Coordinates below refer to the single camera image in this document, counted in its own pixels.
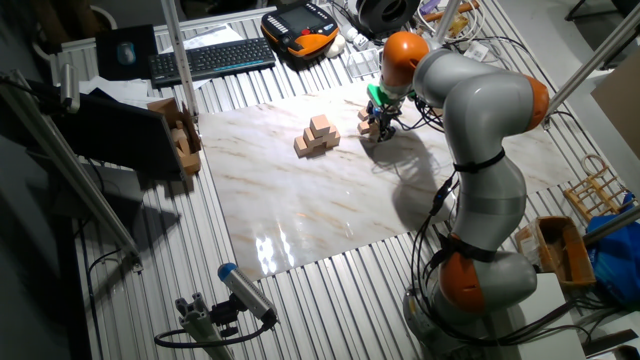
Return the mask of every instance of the keyboard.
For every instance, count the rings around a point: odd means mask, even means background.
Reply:
[[[260,70],[276,63],[265,38],[189,49],[187,59],[194,81]],[[154,89],[181,83],[173,53],[149,56],[149,68]]]

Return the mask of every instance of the white marble surface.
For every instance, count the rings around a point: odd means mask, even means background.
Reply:
[[[380,144],[358,135],[366,85],[201,116],[233,250],[252,280],[416,230],[452,173],[445,137],[429,127],[398,130]],[[411,102],[403,112],[407,124],[419,118]],[[319,114],[336,125],[340,145],[299,159],[293,139]],[[540,128],[506,139],[504,147],[525,175],[528,193],[573,178]],[[450,203],[440,219],[449,209]]]

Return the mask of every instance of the cardboard box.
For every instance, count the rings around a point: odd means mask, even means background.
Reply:
[[[640,158],[640,50],[624,59],[611,74],[600,83],[591,96],[596,100],[611,124],[618,130],[629,148]]]
[[[182,111],[178,108],[178,103],[174,98],[149,103],[147,104],[147,109],[163,114],[164,119],[169,126],[169,130],[176,128],[176,121],[182,121],[184,130],[187,134],[187,141],[189,142],[191,154],[197,154],[198,151],[202,150],[200,137],[198,136],[198,133],[196,133],[196,127],[193,125],[191,116],[189,115],[184,103],[182,104]],[[180,162],[182,163],[182,167],[184,167],[187,175],[193,175],[200,171],[200,157],[197,155],[189,155],[190,154],[184,154],[184,157],[180,158]]]
[[[593,268],[573,220],[566,216],[545,216],[516,234],[518,251],[543,272],[553,272],[560,286],[571,289],[593,285]]]

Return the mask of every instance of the black monitor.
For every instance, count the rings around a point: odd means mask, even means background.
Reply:
[[[60,101],[60,88],[29,81],[42,97]],[[74,153],[132,168],[151,179],[186,178],[162,114],[121,104],[99,89],[80,94],[76,114],[52,115]]]

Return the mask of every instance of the paper sheet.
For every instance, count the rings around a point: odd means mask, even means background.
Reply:
[[[219,25],[207,32],[202,34],[198,34],[188,40],[184,41],[185,50],[195,49],[203,46],[211,46],[216,44],[222,44],[230,41],[238,41],[242,40],[242,36],[240,36],[237,32],[233,31],[229,25]],[[169,46],[164,49],[161,54],[166,54],[169,52],[173,52],[173,46]],[[198,89],[202,85],[206,84],[210,80],[200,80],[193,82],[193,88]]]
[[[82,94],[89,94],[98,88],[120,103],[142,109],[146,109],[150,102],[162,100],[162,98],[147,96],[149,80],[109,81],[96,76],[89,81],[80,81],[79,88]]]

